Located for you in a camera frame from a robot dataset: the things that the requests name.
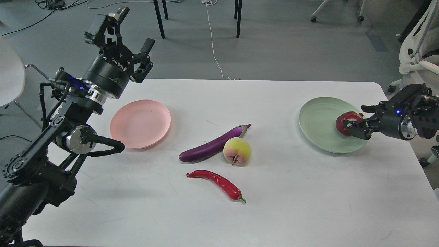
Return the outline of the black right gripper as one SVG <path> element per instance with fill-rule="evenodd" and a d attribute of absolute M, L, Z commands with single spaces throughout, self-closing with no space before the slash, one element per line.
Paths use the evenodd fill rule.
<path fill-rule="evenodd" d="M 371 117 L 364 117 L 364 121 L 347 121 L 347 130 L 350 136 L 362 140 L 370 140 L 372 133 L 382 133 L 396 139 L 404 139 L 402 133 L 402 122 L 404 110 L 400 103 L 378 103 L 375 105 L 362 105 L 364 113 L 372 114 Z M 376 123 L 369 125 L 366 120 L 376 120 Z"/>

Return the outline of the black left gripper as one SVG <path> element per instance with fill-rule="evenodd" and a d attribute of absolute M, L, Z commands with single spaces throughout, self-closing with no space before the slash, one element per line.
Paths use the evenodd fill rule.
<path fill-rule="evenodd" d="M 121 97 L 129 80 L 142 83 L 153 67 L 149 53 L 154 39 L 147 38 L 140 53 L 135 55 L 122 42 L 120 24 L 129 11 L 129 7 L 120 7 L 116 13 L 98 14 L 84 33 L 85 42 L 97 46 L 100 51 L 82 80 L 98 86 L 113 99 Z"/>

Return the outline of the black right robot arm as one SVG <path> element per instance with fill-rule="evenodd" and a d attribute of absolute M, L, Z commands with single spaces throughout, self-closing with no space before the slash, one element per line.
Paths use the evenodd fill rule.
<path fill-rule="evenodd" d="M 369 140 L 373 133 L 401 140 L 415 136 L 431 139 L 439 128 L 438 97 L 426 84 L 410 84 L 388 101 L 362 105 L 371 117 L 358 121 L 344 119 L 343 126 L 350 136 Z"/>

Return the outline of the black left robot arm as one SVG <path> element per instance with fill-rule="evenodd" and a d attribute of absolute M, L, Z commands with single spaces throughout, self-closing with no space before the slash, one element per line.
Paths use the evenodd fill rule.
<path fill-rule="evenodd" d="M 40 241 L 24 241 L 22 227 L 48 204 L 59 206 L 75 194 L 76 175 L 88 157 L 121 153 L 125 145 L 99 136 L 88 125 L 92 114 L 102 114 L 106 99 L 119 99 L 129 81 L 142 83 L 153 64 L 149 52 L 155 41 L 147 39 L 140 53 L 134 54 L 122 42 L 120 25 L 129 12 L 99 14 L 85 42 L 100 53 L 82 78 L 75 78 L 60 67 L 54 78 L 40 84 L 40 93 L 49 86 L 58 100 L 47 113 L 43 95 L 42 131 L 30 145 L 1 165 L 1 246 L 41 247 Z"/>

